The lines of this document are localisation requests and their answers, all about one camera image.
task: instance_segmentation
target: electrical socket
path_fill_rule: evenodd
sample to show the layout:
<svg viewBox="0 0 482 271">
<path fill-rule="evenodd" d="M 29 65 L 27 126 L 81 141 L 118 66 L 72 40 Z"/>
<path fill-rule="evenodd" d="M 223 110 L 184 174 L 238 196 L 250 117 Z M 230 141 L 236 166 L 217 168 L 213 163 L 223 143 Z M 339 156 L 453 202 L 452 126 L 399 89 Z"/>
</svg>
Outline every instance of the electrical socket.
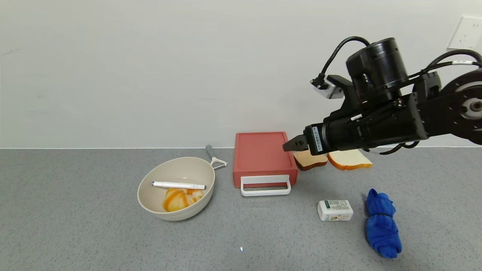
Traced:
<svg viewBox="0 0 482 271">
<path fill-rule="evenodd" d="M 448 49 L 474 49 L 482 36 L 482 19 L 462 17 L 447 46 Z"/>
</svg>

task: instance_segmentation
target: bread slice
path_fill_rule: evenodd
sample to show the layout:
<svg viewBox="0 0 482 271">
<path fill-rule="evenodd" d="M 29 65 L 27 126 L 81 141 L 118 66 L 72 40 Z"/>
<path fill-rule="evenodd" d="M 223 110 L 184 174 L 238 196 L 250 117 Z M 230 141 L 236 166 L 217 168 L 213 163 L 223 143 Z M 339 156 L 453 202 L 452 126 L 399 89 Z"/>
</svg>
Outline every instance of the bread slice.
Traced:
<svg viewBox="0 0 482 271">
<path fill-rule="evenodd" d="M 372 167 L 372 162 L 357 149 L 332 151 L 328 154 L 328 160 L 341 170 Z"/>
<path fill-rule="evenodd" d="M 326 165 L 328 158 L 324 155 L 311 155 L 309 150 L 293 153 L 296 165 L 300 170 L 308 170 L 317 166 Z"/>
</svg>

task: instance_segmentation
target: blue cloth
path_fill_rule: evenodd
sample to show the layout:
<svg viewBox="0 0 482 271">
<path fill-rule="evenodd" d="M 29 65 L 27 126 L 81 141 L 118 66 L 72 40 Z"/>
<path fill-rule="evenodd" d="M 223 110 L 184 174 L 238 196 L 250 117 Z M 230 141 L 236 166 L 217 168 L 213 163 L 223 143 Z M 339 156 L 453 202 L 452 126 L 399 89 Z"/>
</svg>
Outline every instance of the blue cloth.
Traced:
<svg viewBox="0 0 482 271">
<path fill-rule="evenodd" d="M 402 252 L 402 242 L 397 224 L 393 220 L 395 207 L 385 193 L 375 189 L 368 192 L 366 208 L 370 216 L 366 221 L 366 238 L 370 246 L 385 258 L 396 258 Z"/>
</svg>

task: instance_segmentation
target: white box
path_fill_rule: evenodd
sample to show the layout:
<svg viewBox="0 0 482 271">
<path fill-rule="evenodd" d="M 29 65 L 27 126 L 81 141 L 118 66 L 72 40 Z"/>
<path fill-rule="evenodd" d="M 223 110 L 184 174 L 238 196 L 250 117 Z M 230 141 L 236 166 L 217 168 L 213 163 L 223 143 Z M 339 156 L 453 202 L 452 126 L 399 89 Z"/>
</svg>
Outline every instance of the white box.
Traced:
<svg viewBox="0 0 482 271">
<path fill-rule="evenodd" d="M 320 201 L 318 214 L 322 221 L 348 221 L 353 216 L 353 209 L 348 201 Z"/>
</svg>

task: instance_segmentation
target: white wall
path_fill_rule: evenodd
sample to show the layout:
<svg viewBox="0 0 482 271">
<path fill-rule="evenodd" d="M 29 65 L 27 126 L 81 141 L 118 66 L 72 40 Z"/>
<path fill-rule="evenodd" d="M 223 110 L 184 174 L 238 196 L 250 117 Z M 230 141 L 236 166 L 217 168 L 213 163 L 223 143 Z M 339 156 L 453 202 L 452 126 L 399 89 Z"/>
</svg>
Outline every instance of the white wall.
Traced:
<svg viewBox="0 0 482 271">
<path fill-rule="evenodd" d="M 345 37 L 395 37 L 409 73 L 480 0 L 2 0 L 0 147 L 232 147 L 341 101 L 309 80 Z M 348 44 L 329 69 L 347 76 Z M 440 71 L 449 80 L 470 70 Z M 424 142 L 471 146 L 453 136 Z"/>
</svg>

